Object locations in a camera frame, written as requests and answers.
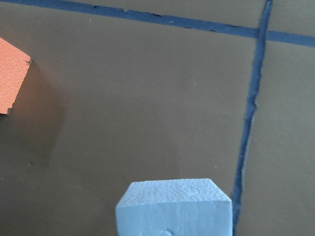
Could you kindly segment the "light blue block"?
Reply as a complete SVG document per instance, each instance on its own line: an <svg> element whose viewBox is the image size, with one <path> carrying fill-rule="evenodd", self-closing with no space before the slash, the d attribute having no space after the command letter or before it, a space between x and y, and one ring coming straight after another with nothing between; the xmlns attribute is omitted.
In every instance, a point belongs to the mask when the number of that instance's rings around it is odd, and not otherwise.
<svg viewBox="0 0 315 236"><path fill-rule="evenodd" d="M115 208L120 236L231 236L232 201L208 178L133 182Z"/></svg>

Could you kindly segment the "brown paper table cover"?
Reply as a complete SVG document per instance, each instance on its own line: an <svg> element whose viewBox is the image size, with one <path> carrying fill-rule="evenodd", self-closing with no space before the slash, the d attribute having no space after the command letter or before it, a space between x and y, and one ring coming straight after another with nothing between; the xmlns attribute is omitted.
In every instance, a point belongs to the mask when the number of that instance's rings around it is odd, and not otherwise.
<svg viewBox="0 0 315 236"><path fill-rule="evenodd" d="M210 178L238 236L315 233L312 0L3 0L0 233L115 236L135 181Z"/></svg>

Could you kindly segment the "orange block left side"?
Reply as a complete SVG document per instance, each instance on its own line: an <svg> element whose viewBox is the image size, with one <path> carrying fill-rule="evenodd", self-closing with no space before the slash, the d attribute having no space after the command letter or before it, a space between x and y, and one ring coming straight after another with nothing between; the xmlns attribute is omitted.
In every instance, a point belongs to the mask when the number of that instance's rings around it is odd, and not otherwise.
<svg viewBox="0 0 315 236"><path fill-rule="evenodd" d="M0 113L9 114L32 59L4 39L0 40Z"/></svg>

